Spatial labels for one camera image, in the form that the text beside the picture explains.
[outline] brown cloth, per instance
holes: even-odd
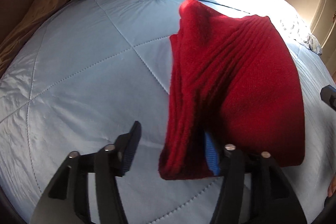
[[[34,0],[21,22],[0,44],[0,77],[22,46],[51,15],[69,0]]]

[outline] red garment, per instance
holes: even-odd
[[[305,156],[305,115],[292,57],[268,17],[230,18],[186,0],[170,37],[169,121],[164,179],[211,176],[204,134],[246,152],[268,151],[280,166]]]

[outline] bed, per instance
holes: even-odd
[[[26,222],[70,151],[96,152],[135,120],[142,139],[130,172],[118,180],[129,223],[210,221],[220,178],[165,181],[157,171],[168,119],[169,36],[179,29],[183,1],[71,0],[11,62],[0,82],[0,185]],[[319,45],[284,0],[201,1],[230,17],[268,15],[291,53],[303,95],[306,155],[284,172],[311,223],[336,170],[336,117],[319,95],[335,84]],[[93,183],[91,176],[90,211],[98,223]],[[246,197],[249,189],[247,176]],[[246,199],[241,221],[247,206]]]

